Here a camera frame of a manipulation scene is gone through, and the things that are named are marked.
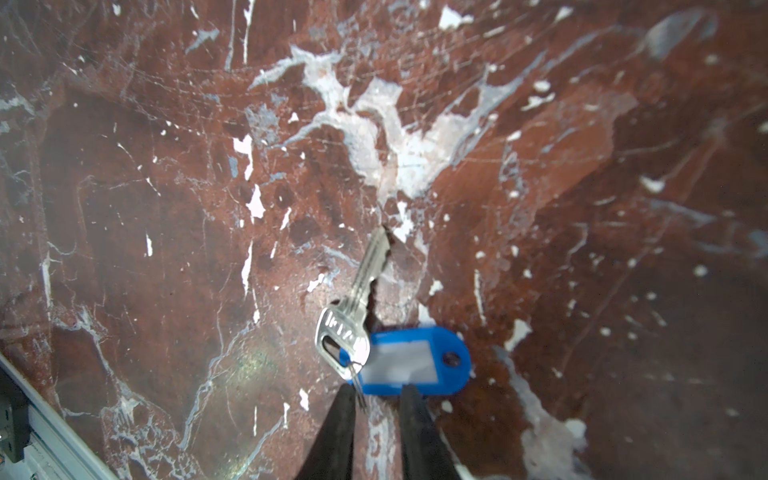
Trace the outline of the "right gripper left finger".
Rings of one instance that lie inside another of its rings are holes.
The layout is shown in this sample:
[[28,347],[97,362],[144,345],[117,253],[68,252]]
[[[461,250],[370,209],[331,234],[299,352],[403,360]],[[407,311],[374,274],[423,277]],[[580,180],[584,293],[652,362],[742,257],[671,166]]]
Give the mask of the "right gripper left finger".
[[296,480],[352,478],[356,408],[355,388],[341,385]]

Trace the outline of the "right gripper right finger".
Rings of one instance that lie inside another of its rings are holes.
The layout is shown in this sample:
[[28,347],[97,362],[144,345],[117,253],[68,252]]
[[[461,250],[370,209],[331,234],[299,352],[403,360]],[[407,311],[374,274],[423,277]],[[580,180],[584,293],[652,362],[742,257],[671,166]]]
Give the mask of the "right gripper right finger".
[[403,387],[399,426],[405,480],[460,480],[448,448],[415,385]]

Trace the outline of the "aluminium front rail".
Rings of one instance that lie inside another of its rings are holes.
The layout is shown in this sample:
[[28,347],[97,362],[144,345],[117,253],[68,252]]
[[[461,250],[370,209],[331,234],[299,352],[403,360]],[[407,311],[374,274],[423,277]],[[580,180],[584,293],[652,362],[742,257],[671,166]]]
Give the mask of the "aluminium front rail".
[[1,477],[116,477],[5,357],[1,359]]

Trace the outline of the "blue key fob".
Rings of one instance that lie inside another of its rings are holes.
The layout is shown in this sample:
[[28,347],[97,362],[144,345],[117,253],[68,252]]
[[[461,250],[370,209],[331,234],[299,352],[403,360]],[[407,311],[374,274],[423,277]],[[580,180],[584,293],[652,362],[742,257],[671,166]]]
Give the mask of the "blue key fob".
[[438,326],[373,333],[371,353],[358,374],[362,393],[399,396],[414,385],[424,396],[462,390],[472,370],[470,352],[454,332]]

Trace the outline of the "silver key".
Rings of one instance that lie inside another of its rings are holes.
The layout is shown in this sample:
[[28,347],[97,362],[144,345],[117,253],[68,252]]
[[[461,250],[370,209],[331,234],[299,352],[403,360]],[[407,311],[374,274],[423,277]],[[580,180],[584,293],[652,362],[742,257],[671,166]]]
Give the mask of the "silver key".
[[351,289],[338,304],[320,314],[315,347],[320,357],[344,380],[352,381],[367,363],[370,334],[365,327],[372,284],[384,270],[390,241],[379,226],[371,235]]

